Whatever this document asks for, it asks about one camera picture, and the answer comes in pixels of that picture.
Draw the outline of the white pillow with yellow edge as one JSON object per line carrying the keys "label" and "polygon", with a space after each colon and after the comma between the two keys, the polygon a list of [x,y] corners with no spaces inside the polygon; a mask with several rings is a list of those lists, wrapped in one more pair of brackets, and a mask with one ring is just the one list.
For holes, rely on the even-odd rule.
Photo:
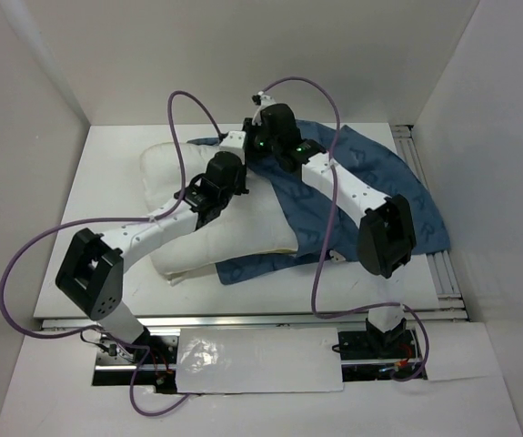
{"label": "white pillow with yellow edge", "polygon": [[[139,166],[150,210],[164,205],[180,189],[180,166],[172,143],[146,149]],[[249,193],[233,197],[219,218],[152,252],[150,259],[156,271],[172,279],[229,259],[296,254],[297,237],[271,183],[249,170],[246,187]]]}

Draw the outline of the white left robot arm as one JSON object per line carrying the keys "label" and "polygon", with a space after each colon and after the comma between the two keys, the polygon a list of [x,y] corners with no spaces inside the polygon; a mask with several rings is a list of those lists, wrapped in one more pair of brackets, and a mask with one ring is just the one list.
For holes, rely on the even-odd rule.
{"label": "white left robot arm", "polygon": [[217,219],[233,196],[247,192],[246,166],[240,157],[219,151],[205,172],[162,207],[161,212],[172,210],[165,217],[157,211],[153,217],[103,233],[88,228],[77,231],[55,284],[90,320],[118,339],[116,350],[126,361],[138,363],[149,351],[165,353],[165,344],[123,302],[124,275],[166,243]]}

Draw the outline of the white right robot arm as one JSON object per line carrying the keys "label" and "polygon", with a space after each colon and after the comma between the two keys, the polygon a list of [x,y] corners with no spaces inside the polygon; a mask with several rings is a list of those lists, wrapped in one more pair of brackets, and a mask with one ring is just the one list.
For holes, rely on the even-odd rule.
{"label": "white right robot arm", "polygon": [[337,161],[333,147],[303,138],[288,105],[260,97],[256,106],[246,128],[246,156],[274,158],[355,223],[357,259],[377,281],[367,309],[367,346],[378,357],[388,356],[406,329],[405,267],[417,245],[407,199],[372,188]]}

